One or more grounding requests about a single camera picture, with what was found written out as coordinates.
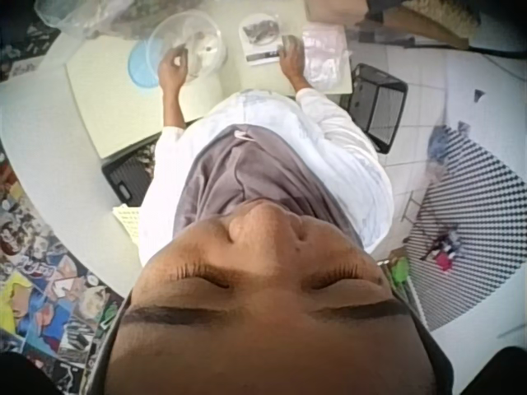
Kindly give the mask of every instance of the white long-sleeve shirt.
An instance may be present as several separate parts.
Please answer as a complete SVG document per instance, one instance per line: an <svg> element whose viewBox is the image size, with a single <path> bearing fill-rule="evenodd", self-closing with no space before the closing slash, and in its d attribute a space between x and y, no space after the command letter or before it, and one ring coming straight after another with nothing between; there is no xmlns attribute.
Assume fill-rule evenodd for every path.
<svg viewBox="0 0 527 395"><path fill-rule="evenodd" d="M296 103L268 91L244 91L187 130L164 128L154 179L139 214L142 265L173 239L175 212L199 152L225 128L252 124L279 135L335 196L367 252L386 236L394 214L391 184L370 140L349 114L314 89Z"/></svg>

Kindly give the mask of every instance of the nose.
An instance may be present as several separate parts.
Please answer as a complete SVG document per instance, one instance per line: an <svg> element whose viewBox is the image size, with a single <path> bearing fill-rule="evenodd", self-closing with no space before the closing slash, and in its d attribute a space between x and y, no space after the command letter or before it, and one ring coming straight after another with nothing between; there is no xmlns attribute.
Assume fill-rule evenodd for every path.
<svg viewBox="0 0 527 395"><path fill-rule="evenodd" d="M251 248L254 256L283 263L297 253L304 238L302 219L272 202L258 202L231 220L234 244Z"/></svg>

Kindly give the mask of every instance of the green object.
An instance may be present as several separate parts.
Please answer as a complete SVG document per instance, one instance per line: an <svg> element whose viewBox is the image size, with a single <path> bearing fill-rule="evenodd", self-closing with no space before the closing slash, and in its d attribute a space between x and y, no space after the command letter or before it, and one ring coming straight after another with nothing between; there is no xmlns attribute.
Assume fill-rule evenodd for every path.
<svg viewBox="0 0 527 395"><path fill-rule="evenodd" d="M408 265L408 259L407 258L399 258L397 261L397 264L391 268L392 277L394 278L395 284L402 284L406 281L408 278L408 271L409 271L409 265Z"/></svg>

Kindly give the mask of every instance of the left hand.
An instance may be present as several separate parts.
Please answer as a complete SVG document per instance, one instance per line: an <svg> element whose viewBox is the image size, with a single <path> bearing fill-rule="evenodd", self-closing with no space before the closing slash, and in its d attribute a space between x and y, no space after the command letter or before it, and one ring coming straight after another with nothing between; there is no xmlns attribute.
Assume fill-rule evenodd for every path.
<svg viewBox="0 0 527 395"><path fill-rule="evenodd" d="M174 63L180 58L180 65ZM159 85L165 94L178 94L189 73L189 51L184 44L169 49L157 69Z"/></svg>

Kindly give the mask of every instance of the white table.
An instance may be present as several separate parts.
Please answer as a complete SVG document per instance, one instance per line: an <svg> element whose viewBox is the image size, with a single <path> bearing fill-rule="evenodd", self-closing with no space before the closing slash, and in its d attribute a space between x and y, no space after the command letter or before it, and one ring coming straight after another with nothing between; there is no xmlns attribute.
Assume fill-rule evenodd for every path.
<svg viewBox="0 0 527 395"><path fill-rule="evenodd" d="M307 23L303 0L206 0L201 9L218 24L228 53L217 75L181 91L186 121L204 116L227 96L244 89L294 94L278 63L250 66L245 61L238 28L248 15L266 12L278 18L283 34L301 36ZM159 132L162 127L161 90L138 88L128 76L128 56L135 44L106 36L88 40L67 65L77 107L101 158ZM351 92L351 71L346 63L343 79L325 93Z"/></svg>

